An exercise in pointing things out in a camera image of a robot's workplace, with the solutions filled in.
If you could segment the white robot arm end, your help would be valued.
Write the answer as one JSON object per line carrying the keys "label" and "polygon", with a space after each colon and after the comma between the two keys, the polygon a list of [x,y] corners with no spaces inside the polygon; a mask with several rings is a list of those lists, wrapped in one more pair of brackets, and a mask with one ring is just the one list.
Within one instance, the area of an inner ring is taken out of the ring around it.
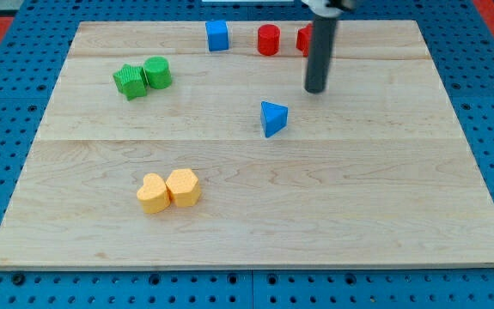
{"label": "white robot arm end", "polygon": [[302,3],[314,14],[325,18],[337,18],[357,7],[357,0],[302,0]]}

